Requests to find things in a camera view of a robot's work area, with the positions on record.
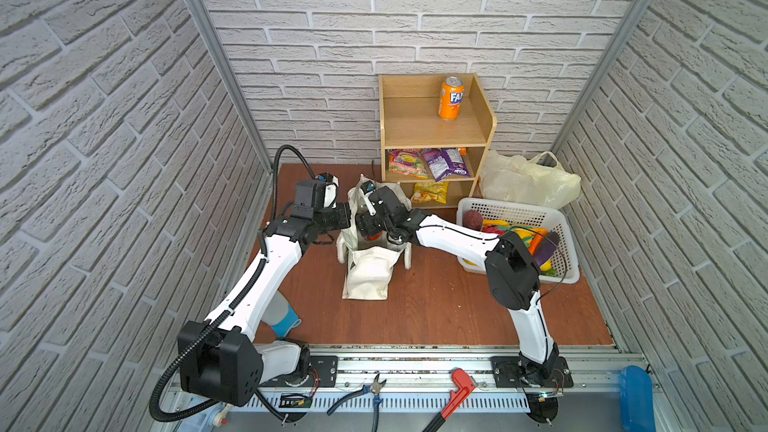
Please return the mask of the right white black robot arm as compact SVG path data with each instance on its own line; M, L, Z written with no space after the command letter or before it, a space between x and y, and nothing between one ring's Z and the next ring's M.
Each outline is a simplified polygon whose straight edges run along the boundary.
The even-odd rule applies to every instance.
M559 358L540 304L540 267L514 232L482 233L452 224L422 209L408 208L386 186L371 181L359 187L365 208L355 219L365 236L379 232L395 245L437 249L482 267L490 293L506 308L519 338L519 370L530 384L545 386Z

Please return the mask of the cream plastic grocery bag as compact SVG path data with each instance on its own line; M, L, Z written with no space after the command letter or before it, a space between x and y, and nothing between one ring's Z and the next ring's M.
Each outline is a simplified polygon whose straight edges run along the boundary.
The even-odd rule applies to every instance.
M484 198L561 209L581 195L581 177L566 171L551 151L531 159L491 150L479 174Z

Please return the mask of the yellow chips bag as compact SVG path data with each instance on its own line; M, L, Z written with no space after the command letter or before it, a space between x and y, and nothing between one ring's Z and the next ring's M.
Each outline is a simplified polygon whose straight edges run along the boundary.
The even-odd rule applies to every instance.
M448 190L448 183L418 182L414 184L411 202L413 204L434 202L446 205L448 202Z

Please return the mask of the colourful candy snack bag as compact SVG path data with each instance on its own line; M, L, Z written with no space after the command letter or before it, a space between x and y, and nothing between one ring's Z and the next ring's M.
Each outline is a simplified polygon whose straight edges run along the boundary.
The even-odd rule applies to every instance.
M429 178L427 165L417 150L394 149L389 152L388 170L419 180Z

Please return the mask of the purple snack bag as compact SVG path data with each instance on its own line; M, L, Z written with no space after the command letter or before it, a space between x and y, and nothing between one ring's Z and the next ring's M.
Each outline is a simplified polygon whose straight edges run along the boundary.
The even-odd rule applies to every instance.
M452 176L471 177L458 148L423 148L420 154L436 182Z

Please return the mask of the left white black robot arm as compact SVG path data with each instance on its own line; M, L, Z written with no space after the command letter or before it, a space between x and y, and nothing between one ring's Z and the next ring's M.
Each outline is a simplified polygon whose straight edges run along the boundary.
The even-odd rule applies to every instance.
M259 324L278 289L320 236L351 225L338 179L328 173L296 184L290 214L269 222L260 250L234 289L202 322L189 321L178 336L181 388L213 402L247 404L277 377L300 382L309 374L306 345L288 339L257 346Z

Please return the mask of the white floral canvas tote bag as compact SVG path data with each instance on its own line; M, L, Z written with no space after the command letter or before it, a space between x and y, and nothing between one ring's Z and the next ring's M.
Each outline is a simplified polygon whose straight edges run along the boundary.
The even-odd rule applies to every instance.
M346 300L386 300L397 262L403 259L407 269L412 263L411 245L390 244L385 232L369 240L358 231L354 219L358 213L368 212L360 187L369 181L375 189L391 189L408 211L412 209L399 183L380 183L361 174L358 183L348 191L352 225L342 230L336 240L338 261L347 268L342 290L342 298Z

